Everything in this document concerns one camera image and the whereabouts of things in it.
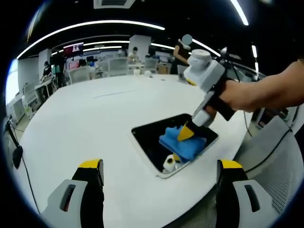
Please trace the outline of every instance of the ceiling light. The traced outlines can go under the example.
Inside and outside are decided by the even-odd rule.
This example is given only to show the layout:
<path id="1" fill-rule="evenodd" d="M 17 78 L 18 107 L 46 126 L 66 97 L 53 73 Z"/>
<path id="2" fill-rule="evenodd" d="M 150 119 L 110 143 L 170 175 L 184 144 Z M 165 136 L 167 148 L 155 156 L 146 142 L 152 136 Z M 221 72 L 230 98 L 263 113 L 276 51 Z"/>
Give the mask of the ceiling light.
<path id="1" fill-rule="evenodd" d="M 252 45 L 251 47 L 252 47 L 253 57 L 257 58 L 257 49 L 256 49 L 256 46 Z"/>
<path id="2" fill-rule="evenodd" d="M 167 49 L 172 49 L 174 50 L 175 48 L 174 47 L 170 47 L 170 46 L 166 46 L 166 45 L 162 45 L 162 44 L 154 44 L 154 43 L 151 43 L 152 46 L 157 46 L 157 47 L 163 47 L 163 48 L 167 48 Z"/>
<path id="3" fill-rule="evenodd" d="M 100 48 L 98 47 L 94 47 L 94 48 L 88 48 L 88 49 L 84 49 L 83 51 L 94 51 L 94 50 L 99 50 Z"/>
<path id="4" fill-rule="evenodd" d="M 88 48 L 84 49 L 83 51 L 94 51 L 94 50 L 100 50 L 100 49 L 110 49 L 110 48 L 122 48 L 122 46 L 109 46 L 109 47 L 94 47 L 94 48 Z"/>
<path id="5" fill-rule="evenodd" d="M 68 29 L 73 29 L 73 28 L 80 27 L 80 26 L 85 26 L 85 25 L 96 25 L 96 24 L 107 24 L 107 23 L 141 25 L 141 26 L 146 26 L 146 27 L 150 27 L 150 28 L 154 28 L 154 29 L 156 28 L 156 29 L 160 29 L 160 30 L 165 30 L 165 28 L 161 27 L 161 26 L 152 25 L 152 24 L 143 23 L 143 22 L 131 21 L 131 20 L 96 20 L 96 21 L 83 22 L 83 23 L 67 26 L 65 28 L 61 28 L 59 30 L 51 32 L 50 34 L 47 34 L 44 37 L 36 40 L 34 43 L 32 43 L 26 49 L 24 49 L 17 56 L 17 59 L 19 59 L 24 53 L 26 53 L 28 50 L 30 50 L 32 47 L 34 47 L 36 44 L 40 43 L 41 41 L 45 40 L 46 38 L 48 38 L 52 35 L 55 35 L 59 32 L 63 32 L 63 31 L 68 30 Z"/>
<path id="6" fill-rule="evenodd" d="M 77 44 L 70 44 L 70 45 L 68 45 L 68 46 L 63 47 L 63 49 L 65 49 L 65 48 L 67 48 L 67 47 L 72 47 L 72 46 L 76 46 L 76 45 L 81 45 L 81 44 L 84 44 L 84 43 L 81 42 L 81 43 L 77 43 Z"/>
<path id="7" fill-rule="evenodd" d="M 129 41 L 123 41 L 123 40 L 101 41 L 101 42 L 87 43 L 87 44 L 84 44 L 84 46 L 94 45 L 94 44 L 111 44 L 111 43 L 125 43 L 125 44 L 128 44 L 130 42 Z"/>
<path id="8" fill-rule="evenodd" d="M 108 49 L 108 48 L 122 48 L 122 46 L 100 47 L 99 49 Z"/>
<path id="9" fill-rule="evenodd" d="M 218 52 L 216 52 L 215 50 L 211 49 L 210 47 L 208 47 L 207 45 L 197 41 L 196 39 L 192 39 L 192 41 L 202 47 L 204 47 L 205 49 L 207 49 L 208 51 L 211 51 L 213 54 L 220 56 L 220 54 Z"/>
<path id="10" fill-rule="evenodd" d="M 247 18 L 241 8 L 241 6 L 239 5 L 238 1 L 237 0 L 230 0 L 231 3 L 233 4 L 234 8 L 236 8 L 237 10 L 237 13 L 239 14 L 239 16 L 241 17 L 242 19 L 242 22 L 244 25 L 249 25 L 248 21 L 247 21 Z"/>
<path id="11" fill-rule="evenodd" d="M 255 62 L 256 72 L 258 72 L 258 63 Z"/>

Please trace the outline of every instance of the human hand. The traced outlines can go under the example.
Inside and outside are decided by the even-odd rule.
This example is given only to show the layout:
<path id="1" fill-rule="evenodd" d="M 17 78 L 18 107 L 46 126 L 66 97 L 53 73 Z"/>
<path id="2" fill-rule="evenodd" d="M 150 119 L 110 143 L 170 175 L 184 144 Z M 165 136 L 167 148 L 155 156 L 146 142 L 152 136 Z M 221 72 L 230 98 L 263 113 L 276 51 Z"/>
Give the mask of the human hand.
<path id="1" fill-rule="evenodd" d="M 228 80 L 225 83 L 224 91 L 219 96 L 225 103 L 227 103 L 234 111 L 244 110 L 246 112 L 253 112 L 255 109 L 251 105 L 250 88 L 251 83 L 240 83 L 233 80 Z M 206 112 L 215 117 L 216 110 L 207 106 Z"/>

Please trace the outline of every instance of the round table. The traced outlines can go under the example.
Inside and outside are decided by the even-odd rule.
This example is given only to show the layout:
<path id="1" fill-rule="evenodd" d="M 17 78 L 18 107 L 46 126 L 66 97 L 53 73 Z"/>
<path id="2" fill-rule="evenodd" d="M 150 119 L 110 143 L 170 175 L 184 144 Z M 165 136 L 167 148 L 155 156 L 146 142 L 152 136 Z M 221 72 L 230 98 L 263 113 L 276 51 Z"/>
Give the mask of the round table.
<path id="1" fill-rule="evenodd" d="M 104 160 L 104 227 L 159 228 L 201 200 L 216 183 L 218 159 L 233 159 L 246 134 L 244 116 L 217 115 L 210 128 L 219 139 L 168 179 L 143 161 L 131 129 L 175 115 L 192 114 L 204 98 L 178 76 L 117 76 L 58 89 L 26 128 L 23 147 L 40 211 L 50 193 L 86 160 Z M 248 123 L 252 114 L 246 114 Z M 24 165 L 15 171 L 29 203 Z"/>

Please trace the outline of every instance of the blue cloth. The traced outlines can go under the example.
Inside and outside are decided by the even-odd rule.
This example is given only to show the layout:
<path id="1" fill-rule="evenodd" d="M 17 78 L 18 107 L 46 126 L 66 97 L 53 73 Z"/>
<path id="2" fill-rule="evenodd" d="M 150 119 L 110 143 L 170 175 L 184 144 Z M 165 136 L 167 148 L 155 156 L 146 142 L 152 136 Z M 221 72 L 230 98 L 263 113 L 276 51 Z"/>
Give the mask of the blue cloth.
<path id="1" fill-rule="evenodd" d="M 159 143 L 187 161 L 194 160 L 203 151 L 207 140 L 205 138 L 191 137 L 184 141 L 178 141 L 177 137 L 181 129 L 182 127 L 167 127 L 165 134 L 160 136 Z"/>

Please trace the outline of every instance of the black ceiling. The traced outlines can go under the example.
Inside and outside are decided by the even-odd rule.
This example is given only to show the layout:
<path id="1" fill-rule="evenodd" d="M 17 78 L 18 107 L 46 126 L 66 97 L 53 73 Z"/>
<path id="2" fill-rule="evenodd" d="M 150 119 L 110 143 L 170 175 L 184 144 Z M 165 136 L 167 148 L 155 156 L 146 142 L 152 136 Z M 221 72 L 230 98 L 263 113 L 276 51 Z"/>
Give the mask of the black ceiling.
<path id="1" fill-rule="evenodd" d="M 230 0 L 136 0 L 130 9 L 94 9 L 93 0 L 53 0 L 45 4 L 37 15 L 36 23 L 27 40 L 22 38 L 19 53 L 39 38 L 77 23 L 123 19 L 146 22 L 165 27 L 164 31 L 138 25 L 99 24 L 82 26 L 55 34 L 35 45 L 23 57 L 36 55 L 45 48 L 87 37 L 134 34 L 151 36 L 154 43 L 174 46 L 184 34 L 214 50 L 228 46 L 239 55 L 241 63 L 254 68 L 251 44 L 256 45 L 260 71 L 274 74 L 297 58 L 296 31 L 301 31 L 296 0 L 270 1 L 238 0 L 249 26 L 243 25 Z M 85 42 L 128 40 L 128 37 L 91 38 Z"/>

